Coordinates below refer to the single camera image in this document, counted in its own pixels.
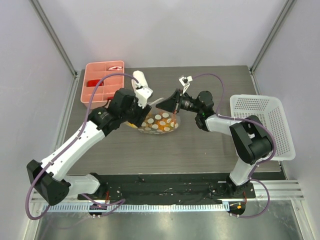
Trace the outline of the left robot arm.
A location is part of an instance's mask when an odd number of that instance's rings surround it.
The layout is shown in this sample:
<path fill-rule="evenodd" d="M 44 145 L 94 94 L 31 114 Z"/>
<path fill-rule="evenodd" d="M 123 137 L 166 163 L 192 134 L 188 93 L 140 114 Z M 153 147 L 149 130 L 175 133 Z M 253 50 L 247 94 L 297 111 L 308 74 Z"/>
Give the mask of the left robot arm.
<path fill-rule="evenodd" d="M 108 107 L 97 107 L 86 116 L 83 125 L 61 147 L 41 162 L 27 164 L 31 185 L 51 205 L 67 196 L 89 194 L 100 200 L 107 192 L 107 184 L 96 173 L 68 176 L 70 168 L 96 143 L 104 139 L 122 123 L 140 127 L 151 110 L 148 99 L 153 91 L 143 86 L 136 91 L 117 90 Z"/>

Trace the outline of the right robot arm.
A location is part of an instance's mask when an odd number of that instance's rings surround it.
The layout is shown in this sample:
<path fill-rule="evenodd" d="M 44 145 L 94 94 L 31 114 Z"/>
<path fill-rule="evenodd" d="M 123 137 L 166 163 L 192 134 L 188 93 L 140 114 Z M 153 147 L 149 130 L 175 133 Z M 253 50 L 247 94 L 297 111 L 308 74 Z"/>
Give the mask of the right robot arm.
<path fill-rule="evenodd" d="M 195 123 L 200 130 L 217 132 L 232 137 L 238 160 L 226 178 L 226 193 L 233 198 L 243 193 L 256 163 L 274 150 L 274 140 L 259 118 L 250 115 L 242 120 L 225 119 L 213 107 L 212 94 L 201 91 L 196 98 L 176 89 L 167 99 L 155 105 L 163 111 L 177 114 L 180 110 L 196 113 Z"/>

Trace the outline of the polka dot zip top bag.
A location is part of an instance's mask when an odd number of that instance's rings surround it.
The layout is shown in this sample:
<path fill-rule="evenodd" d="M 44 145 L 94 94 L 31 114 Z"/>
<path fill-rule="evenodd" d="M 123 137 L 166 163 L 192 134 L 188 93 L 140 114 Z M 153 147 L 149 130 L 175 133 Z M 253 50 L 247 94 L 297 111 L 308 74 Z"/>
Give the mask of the polka dot zip top bag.
<path fill-rule="evenodd" d="M 156 108 L 156 104 L 162 100 L 164 100 L 164 98 L 160 97 L 148 103 L 151 106 L 151 110 L 140 127 L 136 127 L 128 121 L 124 124 L 138 130 L 140 133 L 150 135 L 161 135 L 175 131 L 181 125 L 181 119 L 177 114 Z"/>

